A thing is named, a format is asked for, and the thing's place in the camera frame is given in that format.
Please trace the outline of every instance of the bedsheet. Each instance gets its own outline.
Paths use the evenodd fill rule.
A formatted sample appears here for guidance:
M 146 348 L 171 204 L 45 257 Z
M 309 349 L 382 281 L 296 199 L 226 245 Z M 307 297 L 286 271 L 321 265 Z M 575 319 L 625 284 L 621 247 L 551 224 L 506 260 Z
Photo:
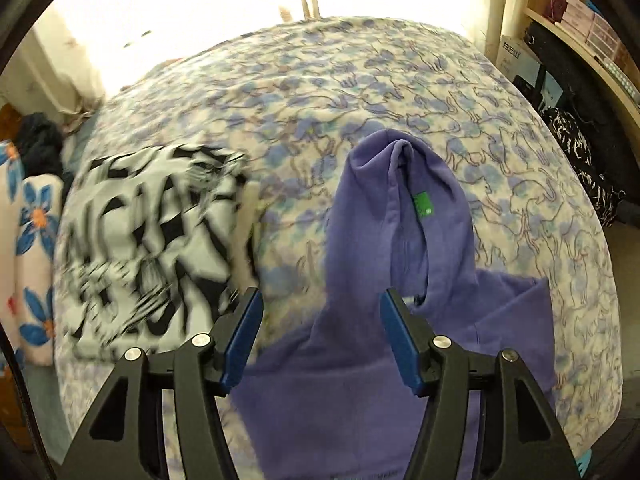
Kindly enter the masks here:
M 476 265 L 547 276 L 556 338 L 556 413 L 576 456 L 611 425 L 622 396 L 618 300 L 595 212 L 560 147 L 521 94 L 467 40 L 401 20 L 329 18 L 248 34 L 172 64 L 101 111 L 83 160 L 183 139 L 243 150 L 265 205 L 257 255 L 265 299 L 254 351 L 323 306 L 324 234 L 348 151 L 396 128 L 454 171 L 474 222 Z M 68 208 L 74 206 L 72 188 Z M 62 217 L 56 248 L 59 323 Z M 72 432 L 111 370 L 79 362 L 58 325 L 56 366 Z M 172 478 L 181 478 L 164 398 Z M 219 402 L 240 478 L 261 478 L 242 421 Z

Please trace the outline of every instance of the black and white garment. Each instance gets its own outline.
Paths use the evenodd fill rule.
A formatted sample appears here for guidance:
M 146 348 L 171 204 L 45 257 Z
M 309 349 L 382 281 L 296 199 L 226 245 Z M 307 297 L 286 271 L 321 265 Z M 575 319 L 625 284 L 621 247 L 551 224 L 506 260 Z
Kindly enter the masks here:
M 616 208 L 624 192 L 617 191 L 594 168 L 589 143 L 575 118 L 569 112 L 558 108 L 548 108 L 542 112 L 541 117 L 574 168 L 600 223 L 603 227 L 613 224 Z
M 242 153 L 183 144 L 81 169 L 63 271 L 78 357 L 172 350 L 234 306 L 228 249 L 245 166 Z

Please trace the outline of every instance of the brown object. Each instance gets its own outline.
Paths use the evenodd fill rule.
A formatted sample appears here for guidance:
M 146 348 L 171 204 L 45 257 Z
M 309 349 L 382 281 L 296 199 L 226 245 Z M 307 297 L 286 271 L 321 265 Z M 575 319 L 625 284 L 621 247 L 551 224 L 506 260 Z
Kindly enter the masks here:
M 22 116 L 9 103 L 0 108 L 0 140 L 15 140 Z
M 24 423 L 11 374 L 0 376 L 0 422 L 21 451 L 32 451 L 33 444 Z

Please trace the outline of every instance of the silver screw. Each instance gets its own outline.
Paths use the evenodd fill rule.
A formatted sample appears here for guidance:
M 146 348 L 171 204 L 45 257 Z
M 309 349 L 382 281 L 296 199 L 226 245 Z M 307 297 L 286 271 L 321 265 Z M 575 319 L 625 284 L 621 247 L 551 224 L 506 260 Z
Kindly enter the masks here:
M 514 361 L 517 361 L 518 357 L 519 357 L 518 353 L 515 350 L 511 349 L 511 348 L 507 348 L 507 349 L 504 349 L 502 351 L 502 358 L 505 361 L 508 361 L 510 363 L 513 363 Z
M 433 344 L 438 348 L 449 348 L 451 346 L 451 339 L 445 335 L 437 335 L 433 338 Z
M 193 336 L 191 343 L 194 346 L 206 346 L 211 343 L 211 338 L 209 337 L 209 334 L 197 334 Z
M 129 348 L 126 352 L 124 352 L 124 358 L 127 361 L 135 361 L 142 355 L 142 350 L 140 348 Z

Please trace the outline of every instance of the mattress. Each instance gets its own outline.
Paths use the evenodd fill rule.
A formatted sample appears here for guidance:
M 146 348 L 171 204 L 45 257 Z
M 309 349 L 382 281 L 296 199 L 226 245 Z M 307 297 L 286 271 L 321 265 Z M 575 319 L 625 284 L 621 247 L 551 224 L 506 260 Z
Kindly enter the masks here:
M 329 18 L 280 25 L 174 63 L 101 110 L 84 163 L 153 144 L 206 142 L 247 152 L 265 206 L 257 266 L 265 299 L 256 348 L 324 304 L 326 222 L 349 150 L 382 128 L 424 140 L 465 191 L 476 265 L 549 279 L 556 413 L 580 456 L 622 397 L 618 299 L 605 237 L 575 173 L 522 95 L 467 40 L 401 20 Z M 74 207 L 74 188 L 67 207 Z M 56 248 L 55 312 L 66 247 Z M 62 331 L 56 367 L 75 432 L 111 365 L 80 362 Z M 240 478 L 261 478 L 241 419 L 219 403 Z M 170 393 L 167 457 L 181 478 Z

